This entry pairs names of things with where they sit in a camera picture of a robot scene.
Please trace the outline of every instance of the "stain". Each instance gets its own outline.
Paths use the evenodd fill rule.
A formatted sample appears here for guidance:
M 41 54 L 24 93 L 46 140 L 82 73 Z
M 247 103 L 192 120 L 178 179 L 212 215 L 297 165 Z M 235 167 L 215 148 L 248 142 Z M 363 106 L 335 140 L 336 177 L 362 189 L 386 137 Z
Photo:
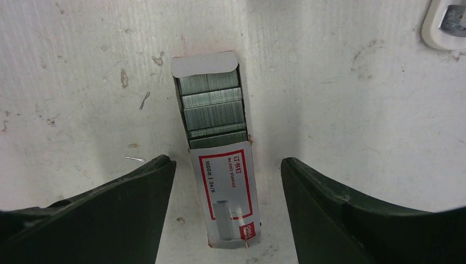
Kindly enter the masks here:
M 55 119 L 59 116 L 60 114 L 57 114 L 56 116 L 52 118 L 47 118 L 47 124 L 51 127 L 55 127 Z
M 3 134 L 3 135 L 7 133 L 7 129 L 8 129 L 8 128 L 7 128 L 7 123 L 8 123 L 7 120 L 4 120 L 4 121 L 3 121 L 3 129 L 0 130 L 0 133 Z
M 180 225 L 184 225 L 184 224 L 186 223 L 185 219 L 182 218 L 182 217 L 178 217 L 178 218 L 176 219 L 176 221 L 177 221 L 178 223 L 180 223 Z
M 321 84 L 333 84 L 333 83 L 337 83 L 338 81 L 321 81 L 320 83 Z
M 372 40 L 366 46 L 361 47 L 354 55 L 350 70 L 357 73 L 358 80 L 370 80 L 374 77 L 370 73 L 370 65 L 368 62 L 371 61 L 370 56 L 374 55 L 378 50 L 383 48 L 383 46 L 383 40 Z
M 109 48 L 110 48 L 110 45 L 107 45 L 107 44 L 103 44 L 101 46 L 101 50 L 103 50 L 103 51 L 107 51 Z
M 152 60 L 155 62 L 155 64 L 159 67 L 161 67 L 163 65 L 163 59 L 162 57 L 165 55 L 165 53 L 162 51 L 160 53 L 160 56 L 159 57 L 156 57 L 156 56 L 152 56 Z
M 259 257 L 252 257 L 246 261 L 245 264 L 253 263 L 271 263 L 272 257 L 280 251 L 278 246 L 270 245 L 267 249 L 260 253 Z
M 60 9 L 60 13 L 63 15 L 65 13 L 65 10 L 60 6 L 59 3 L 55 3 L 55 6 Z
M 129 148 L 129 149 L 132 149 L 132 148 L 133 148 L 133 149 L 137 149 L 138 147 L 139 147 L 139 145 L 138 145 L 137 143 L 133 143 L 133 144 L 129 144 L 129 145 L 128 145 L 128 148 Z
M 182 42 L 182 45 L 183 45 L 183 55 L 186 56 L 187 55 L 187 53 L 186 53 L 186 46 L 187 46 L 186 42 L 187 41 L 186 41 L 186 37 L 183 34 L 181 35 L 181 42 Z
M 36 114 L 43 113 L 43 110 L 39 110 L 39 104 L 36 104 Z
M 124 68 L 121 69 L 121 86 L 123 88 L 128 87 L 128 75 L 126 74 L 126 70 Z
M 79 166 L 77 165 L 74 165 L 74 167 L 77 169 L 78 172 L 82 173 L 84 176 L 86 176 L 89 180 L 91 179 L 91 177 L 89 177 L 89 175 L 87 175 L 86 171 L 85 170 L 81 170 L 79 168 Z
M 466 52 L 459 52 L 458 54 L 454 54 L 454 53 L 451 53 L 449 56 L 448 56 L 448 60 L 449 61 L 450 59 L 454 60 L 455 62 L 459 62 L 459 60 L 461 59 L 462 56 L 466 55 Z
M 248 141 L 251 143 L 251 145 L 254 143 L 254 139 L 252 138 L 251 134 L 248 134 Z
M 335 197 L 338 197 L 340 198 L 341 200 L 344 200 L 344 201 L 350 201 L 351 197 L 349 196 L 349 194 L 347 194 L 345 191 L 342 191 L 341 192 L 341 195 L 335 195 Z

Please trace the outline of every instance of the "small wire piece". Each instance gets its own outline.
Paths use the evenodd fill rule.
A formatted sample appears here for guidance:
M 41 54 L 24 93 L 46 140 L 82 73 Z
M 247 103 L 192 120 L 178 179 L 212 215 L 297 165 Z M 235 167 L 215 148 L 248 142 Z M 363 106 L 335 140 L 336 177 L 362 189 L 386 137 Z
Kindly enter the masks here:
M 146 96 L 144 97 L 144 99 L 142 100 L 142 103 L 141 103 L 141 106 L 139 107 L 139 110 L 142 111 L 143 107 L 144 107 L 144 102 L 146 101 L 146 99 L 149 97 L 149 95 L 151 95 L 151 92 L 147 92 L 146 93 Z
M 126 157 L 126 158 L 129 160 L 133 160 L 133 161 L 146 162 L 146 160 L 143 158 L 132 158 L 132 157 Z

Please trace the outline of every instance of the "white plastic object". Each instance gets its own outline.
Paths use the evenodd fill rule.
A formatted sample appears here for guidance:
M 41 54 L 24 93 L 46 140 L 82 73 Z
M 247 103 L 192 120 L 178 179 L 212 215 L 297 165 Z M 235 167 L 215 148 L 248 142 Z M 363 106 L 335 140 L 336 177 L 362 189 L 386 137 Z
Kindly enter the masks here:
M 466 48 L 466 37 L 447 34 L 440 29 L 450 5 L 465 5 L 464 0 L 432 0 L 425 16 L 421 36 L 425 43 L 437 50 L 462 50 Z

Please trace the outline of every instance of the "box logo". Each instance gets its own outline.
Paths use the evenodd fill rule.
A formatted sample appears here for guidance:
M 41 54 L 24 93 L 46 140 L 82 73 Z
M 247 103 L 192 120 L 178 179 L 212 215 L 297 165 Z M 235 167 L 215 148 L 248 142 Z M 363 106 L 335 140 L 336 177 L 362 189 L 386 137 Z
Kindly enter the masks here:
M 248 240 L 255 237 L 256 229 L 254 228 L 254 222 L 240 226 L 240 234 L 242 240 Z

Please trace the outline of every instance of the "red label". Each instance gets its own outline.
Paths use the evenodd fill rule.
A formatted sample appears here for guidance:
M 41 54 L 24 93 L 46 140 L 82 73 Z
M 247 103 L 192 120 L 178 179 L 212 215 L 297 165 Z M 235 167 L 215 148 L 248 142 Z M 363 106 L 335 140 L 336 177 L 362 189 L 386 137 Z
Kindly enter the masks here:
M 230 187 L 228 197 L 233 199 L 229 201 L 229 204 L 235 202 L 235 200 L 242 201 L 245 194 L 247 195 L 247 201 L 238 202 L 239 204 L 236 206 L 232 205 L 232 207 L 242 208 L 243 214 L 232 214 L 231 219 L 238 220 L 252 215 L 251 192 L 249 190 L 245 151 L 243 149 L 228 153 L 199 156 L 199 165 L 201 166 L 202 180 L 204 181 L 207 204 L 212 220 L 216 220 L 216 218 L 211 201 L 227 200 L 225 190 Z
M 255 237 L 256 229 L 254 228 L 254 222 L 240 226 L 240 234 L 242 240 L 248 240 Z

